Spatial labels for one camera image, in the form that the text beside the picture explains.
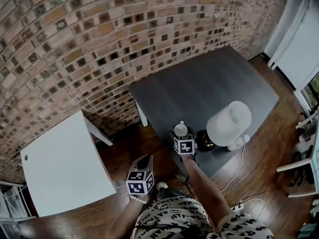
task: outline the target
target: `white table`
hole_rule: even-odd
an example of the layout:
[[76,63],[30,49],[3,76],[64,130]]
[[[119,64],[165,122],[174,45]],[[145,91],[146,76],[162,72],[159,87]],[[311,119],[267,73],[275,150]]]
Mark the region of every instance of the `white table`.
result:
[[303,193],[294,193],[294,194],[289,194],[288,197],[305,197],[305,196],[311,196],[311,195],[316,195],[319,194],[319,134],[318,134],[318,128],[319,128],[319,120],[317,120],[317,129],[316,129],[316,135],[315,135],[315,140],[314,140],[314,147],[313,147],[313,152],[311,153],[310,158],[306,158],[304,160],[285,165],[285,166],[280,166],[277,168],[277,172],[282,172],[286,171],[289,169],[295,169],[297,167],[300,167],[302,165],[307,165],[310,164],[311,169],[314,174],[314,180],[315,180],[315,190],[313,191],[308,191],[308,192],[303,192]]
[[91,134],[112,142],[78,111],[21,151],[25,179],[40,217],[116,193]]

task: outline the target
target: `dark gray table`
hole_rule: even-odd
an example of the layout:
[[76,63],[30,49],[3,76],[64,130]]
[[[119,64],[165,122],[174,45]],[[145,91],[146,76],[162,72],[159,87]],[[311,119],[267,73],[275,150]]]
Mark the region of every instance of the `dark gray table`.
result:
[[[195,131],[206,129],[212,115],[232,101],[242,101],[252,112],[252,124],[244,132],[252,137],[278,100],[263,77],[230,46],[149,75],[132,83],[130,91],[182,171],[168,133],[180,120]],[[236,153],[218,147],[199,152],[196,161],[211,177]]]

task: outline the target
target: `electrical cable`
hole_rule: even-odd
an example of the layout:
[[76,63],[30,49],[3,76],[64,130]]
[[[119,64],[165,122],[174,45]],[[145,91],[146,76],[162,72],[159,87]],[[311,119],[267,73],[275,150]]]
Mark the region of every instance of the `electrical cable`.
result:
[[226,185],[226,187],[223,188],[223,189],[221,190],[221,192],[223,192],[223,191],[229,186],[229,184],[230,184],[233,180],[235,180],[235,178],[237,177],[237,175],[238,175],[238,173],[239,173],[239,169],[240,169],[240,167],[241,167],[241,165],[243,164],[243,161],[244,161],[244,151],[245,151],[245,146],[243,147],[243,151],[242,151],[242,153],[241,153],[241,162],[240,162],[240,165],[239,165],[239,167],[238,167],[238,170],[237,170],[237,173],[236,173],[235,177],[232,178],[232,179],[230,180],[230,182],[228,182],[228,184]]
[[315,173],[317,173],[318,170],[319,170],[319,168],[313,173],[313,175],[314,175]]
[[258,218],[259,218],[259,216],[261,215],[261,213],[264,211],[265,206],[266,206],[266,203],[265,203],[265,201],[264,201],[264,200],[262,200],[262,199],[259,199],[259,198],[252,198],[252,199],[249,199],[246,203],[243,203],[243,205],[246,205],[248,202],[250,202],[250,201],[252,201],[252,200],[259,200],[259,201],[262,201],[262,202],[264,203],[264,207],[263,207],[263,209],[261,210],[260,214],[259,214],[259,215],[258,215],[258,217],[257,217],[257,219],[258,219]]
[[189,176],[186,178],[186,180],[185,180],[184,182],[179,181],[179,182],[177,183],[177,185],[178,185],[179,187],[185,185],[185,186],[187,187],[189,193],[191,194],[192,198],[194,198],[194,195],[193,195],[193,193],[191,192],[190,187],[189,187],[189,185],[188,185],[188,181],[189,181]]
[[15,196],[15,195],[17,195],[17,194],[19,194],[23,189],[25,189],[27,187],[27,185],[25,185],[22,189],[20,189],[17,193],[15,193],[15,194],[13,194],[12,196],[9,196],[9,197],[7,197],[7,198],[4,198],[3,200],[5,201],[5,200],[8,200],[10,197],[13,197],[13,196]]
[[121,199],[121,198],[124,198],[124,197],[126,197],[126,196],[128,196],[128,195],[129,195],[129,194],[123,195],[123,196],[121,196],[121,197],[115,199],[114,201],[119,200],[119,199]]
[[261,195],[261,194],[264,194],[264,193],[266,193],[266,192],[275,191],[275,190],[277,190],[277,189],[265,190],[265,191],[263,191],[263,192],[261,192],[261,193],[256,193],[256,194],[253,194],[253,195],[251,195],[251,196],[249,196],[249,197],[245,197],[245,198],[242,199],[242,201],[244,201],[244,200],[247,199],[247,198],[250,198],[250,197],[253,197],[253,196],[256,196],[256,195]]

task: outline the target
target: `white bracelet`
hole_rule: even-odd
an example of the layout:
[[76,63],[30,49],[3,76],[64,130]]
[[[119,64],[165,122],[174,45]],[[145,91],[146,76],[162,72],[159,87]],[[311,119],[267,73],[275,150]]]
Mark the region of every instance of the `white bracelet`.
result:
[[134,200],[136,200],[136,201],[138,201],[138,202],[140,202],[142,204],[145,204],[145,205],[147,204],[147,202],[142,200],[142,199],[139,199],[139,198],[137,198],[137,197],[135,197],[133,195],[129,195],[129,196],[130,196],[130,198],[132,198],[132,199],[134,199]]

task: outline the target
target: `white lampshade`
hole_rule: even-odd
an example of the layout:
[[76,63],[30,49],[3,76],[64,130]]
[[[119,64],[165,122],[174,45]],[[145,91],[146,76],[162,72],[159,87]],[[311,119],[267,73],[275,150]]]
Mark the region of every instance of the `white lampshade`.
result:
[[251,124],[251,111],[243,102],[234,101],[207,122],[207,134],[218,146],[228,146]]

